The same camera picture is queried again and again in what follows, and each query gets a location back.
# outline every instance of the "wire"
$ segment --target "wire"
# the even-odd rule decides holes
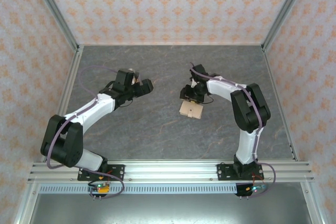
[[[271,168],[271,170],[273,171],[273,175],[274,175],[274,179],[273,179],[273,182],[272,184],[268,187],[267,190],[261,192],[260,194],[257,194],[257,195],[251,195],[249,196],[249,198],[255,198],[255,197],[258,197],[258,196],[261,196],[263,194],[265,194],[266,192],[270,191],[271,188],[273,188],[273,185],[275,184],[275,181],[276,181],[276,178],[277,178],[277,174],[273,168],[273,166],[271,166],[270,164],[268,163],[261,163],[261,162],[258,162],[257,161],[257,158],[256,158],[256,151],[257,151],[257,147],[258,147],[258,144],[259,144],[259,132],[261,131],[261,129],[263,128],[262,126],[262,120],[261,120],[261,117],[260,117],[260,114],[258,112],[258,109],[257,109],[257,106],[256,104],[254,103],[251,95],[248,93],[248,91],[242,86],[242,85],[239,85],[233,81],[229,81],[227,79],[224,79],[223,77],[220,79],[220,78],[215,78],[215,77],[210,77],[210,76],[206,76],[204,74],[201,74],[201,73],[198,73],[197,71],[195,71],[193,68],[190,68],[190,71],[197,74],[198,76],[201,76],[203,78],[207,78],[209,80],[215,80],[215,81],[221,81],[221,82],[224,82],[224,83],[228,83],[232,86],[236,86],[238,88],[240,88],[244,93],[245,95],[247,96],[249,102],[251,103],[255,113],[256,113],[256,116],[257,116],[257,119],[258,119],[258,123],[259,123],[259,127],[258,127],[258,130],[256,132],[256,138],[255,138],[255,141],[254,141],[254,146],[253,146],[253,153],[252,153],[252,158],[253,158],[253,161],[257,164],[257,165],[266,165],[268,166],[269,168]]]
[[[91,69],[91,68],[107,69],[107,70],[109,70],[109,71],[111,71],[111,72],[113,72],[113,73],[117,73],[117,72],[116,72],[115,70],[113,70],[113,69],[110,69],[110,68],[105,67],[105,66],[97,66],[97,65],[88,66],[88,67],[86,67],[86,68],[83,68],[83,69],[79,72],[79,74],[78,74],[78,82],[79,82],[79,85],[80,85],[85,91],[87,91],[88,93],[92,94],[92,95],[95,97],[95,99],[93,100],[93,102],[92,102],[87,108],[85,108],[85,109],[81,110],[80,112],[78,112],[77,115],[73,115],[73,116],[71,116],[70,118],[68,118],[68,119],[62,124],[62,126],[58,129],[58,131],[56,132],[56,134],[55,134],[53,140],[51,141],[50,148],[49,148],[48,155],[47,155],[47,166],[48,166],[49,169],[56,169],[56,168],[60,168],[60,167],[63,166],[63,165],[55,165],[55,166],[52,166],[52,165],[50,164],[50,159],[51,159],[51,154],[52,154],[52,152],[53,152],[53,148],[54,148],[55,143],[56,143],[58,137],[60,136],[62,130],[67,126],[67,124],[68,124],[69,122],[71,122],[72,119],[74,119],[75,117],[77,117],[77,116],[79,116],[79,115],[85,113],[86,111],[90,110],[90,109],[93,108],[93,107],[97,104],[97,102],[98,102],[98,96],[97,96],[93,91],[87,89],[87,88],[83,85],[83,83],[82,83],[82,78],[81,78],[81,77],[82,77],[82,74],[83,74],[85,71],[87,71],[88,69]],[[118,178],[118,177],[116,177],[116,176],[114,176],[114,175],[107,174],[107,173],[96,172],[96,171],[94,171],[94,170],[89,170],[89,169],[86,169],[86,168],[83,168],[83,170],[86,170],[87,172],[90,172],[90,173],[93,173],[93,174],[98,174],[98,175],[108,176],[108,177],[110,177],[110,178],[114,178],[114,179],[116,179],[117,181],[119,181],[119,182],[121,183],[122,188],[121,188],[121,190],[120,190],[118,193],[116,193],[116,194],[111,194],[111,195],[109,195],[109,196],[105,196],[104,199],[112,198],[112,197],[115,197],[115,196],[117,196],[117,195],[120,195],[120,194],[125,190],[125,184],[124,184],[124,182],[123,182],[120,178]],[[93,196],[93,194],[92,194],[92,190],[90,191],[90,196],[91,196],[92,198],[94,198],[94,196]]]
[[[109,88],[112,84],[114,84],[115,81],[110,81],[109,83],[107,83],[107,85],[105,86],[105,88]]]
[[[96,179],[96,180],[93,180],[91,182],[88,183],[88,186],[91,186],[91,187],[97,187],[97,185],[94,185],[93,183],[99,181],[99,179]]]
[[[109,194],[109,195],[106,195],[105,197],[103,197],[103,198],[101,198],[101,199],[109,199],[109,198],[113,198],[113,197],[115,197],[115,196],[120,195],[120,194],[125,190],[125,184],[124,184],[124,182],[123,182],[120,178],[118,178],[118,177],[116,177],[116,176],[114,176],[114,175],[112,175],[112,174],[101,173],[101,172],[97,172],[97,171],[95,171],[95,170],[89,170],[89,169],[86,169],[86,168],[83,168],[83,170],[86,170],[87,172],[90,172],[90,173],[94,173],[94,174],[98,174],[98,175],[108,176],[108,177],[110,177],[110,178],[114,178],[114,179],[116,179],[117,181],[119,181],[119,182],[121,183],[122,188],[121,188],[121,190],[120,190],[119,192],[117,192],[116,194]],[[95,196],[92,194],[93,189],[94,189],[94,187],[90,189],[90,196],[91,196],[91,198],[94,199]]]
[[[259,175],[255,175],[254,173],[252,173],[252,176],[253,176],[253,185],[256,181],[256,177],[259,178],[261,182],[265,185],[264,179],[262,177],[260,177]]]
[[[126,108],[126,107],[128,107],[129,105],[131,105],[133,103],[133,99],[131,100],[131,102],[129,103],[129,104],[127,104],[127,105],[125,105],[125,106],[119,106],[120,108]]]
[[[106,174],[111,174],[111,172],[112,172],[112,170],[107,172]],[[109,181],[110,181],[110,177],[108,177],[108,179],[107,179],[107,182],[109,182]]]
[[[200,104],[210,104],[214,102],[214,99],[210,95],[208,95],[208,97],[212,100],[211,102],[200,102]]]

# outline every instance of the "aluminum frame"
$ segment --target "aluminum frame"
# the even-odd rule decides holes
[[[70,65],[70,69],[68,71],[68,76],[66,79],[66,83],[64,85],[64,90],[62,92],[61,95],[61,100],[60,100],[60,104],[58,106],[58,111],[57,114],[59,115],[64,115],[67,112],[67,107],[69,104],[69,100],[70,100],[70,96],[71,96],[71,92],[72,92],[72,87],[74,86],[74,82],[76,79],[76,74],[77,74],[77,70],[79,67],[79,62],[80,59],[82,57],[82,53],[83,53],[83,46],[80,46],[78,48],[78,50],[76,50],[73,58],[72,58],[72,62]]]
[[[64,33],[64,36],[66,37],[67,41],[69,42],[69,45],[72,47],[74,51],[78,48],[78,43],[76,42],[76,39],[74,35],[72,34],[67,22],[65,21],[62,13],[58,9],[58,6],[55,2],[55,0],[45,0],[47,6],[49,7],[51,13],[53,14],[55,20],[57,21],[58,25],[60,26],[61,30]]]
[[[280,9],[278,16],[276,17],[273,25],[271,26],[264,43],[261,45],[263,51],[266,51],[269,46],[272,44],[278,30],[280,29],[282,23],[285,21],[288,13],[290,12],[292,6],[294,5],[295,0],[285,0],[283,6]]]
[[[218,181],[216,165],[231,164],[228,160],[118,160],[108,161],[109,164],[125,164],[124,183],[128,185],[143,184],[231,184],[250,182],[251,180]],[[271,164],[277,171],[276,183],[300,182],[306,199],[312,223],[323,224],[321,208],[312,192],[314,174],[309,162],[296,162],[290,159],[262,160]],[[269,167],[263,166],[265,182],[273,181],[273,173]],[[29,174],[28,187],[22,200],[15,223],[29,223],[41,184],[86,184],[77,181],[78,168],[61,167],[50,170],[46,163],[34,163]]]
[[[313,181],[314,176],[309,162],[294,160],[264,160],[277,171],[277,182]],[[124,164],[124,182],[134,183],[243,183],[252,180],[219,181],[216,165],[232,164],[228,160],[118,160],[108,161],[109,164]],[[268,166],[263,166],[265,182],[273,181],[273,172]],[[50,170],[45,163],[34,163],[28,176],[28,183],[87,183],[77,181],[78,168],[61,167]]]

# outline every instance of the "black mounting bracket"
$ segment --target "black mounting bracket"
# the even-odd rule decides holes
[[[107,165],[107,172],[117,178],[120,178],[122,181],[124,180],[124,175],[125,175],[125,165],[113,165],[113,164],[108,164]],[[99,179],[100,175],[94,174],[87,172],[85,170],[79,170],[78,172],[78,181],[94,181],[94,180],[99,180],[99,181],[117,181],[115,178],[110,178],[107,176],[104,176],[102,179]]]
[[[243,165],[236,155],[233,164],[220,163],[217,165],[218,180],[260,180],[258,177],[253,178],[253,174],[264,179],[263,167],[255,162]]]

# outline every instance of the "mounting plate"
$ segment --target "mounting plate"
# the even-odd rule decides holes
[[[264,172],[261,165],[249,167],[249,169],[241,173],[240,176],[234,170],[234,164],[220,163],[217,165],[218,180],[253,180],[253,174],[258,175],[264,179]]]
[[[120,178],[121,180],[124,180],[124,174],[125,174],[125,165],[107,165],[108,167],[108,171],[112,171],[110,174]],[[100,175],[97,174],[93,174],[93,173],[89,173],[86,172],[85,170],[80,170],[78,172],[78,177],[77,180],[78,181],[94,181],[94,180],[100,180],[100,181],[107,181],[108,179],[110,181],[117,181],[114,178],[109,178],[107,176],[105,176],[103,179],[99,179]]]

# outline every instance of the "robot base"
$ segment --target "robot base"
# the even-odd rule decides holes
[[[233,164],[220,163],[217,165],[218,180],[260,180],[258,177],[253,178],[253,174],[264,179],[264,172],[261,165],[255,162],[243,165],[237,159],[236,155],[234,156]]]

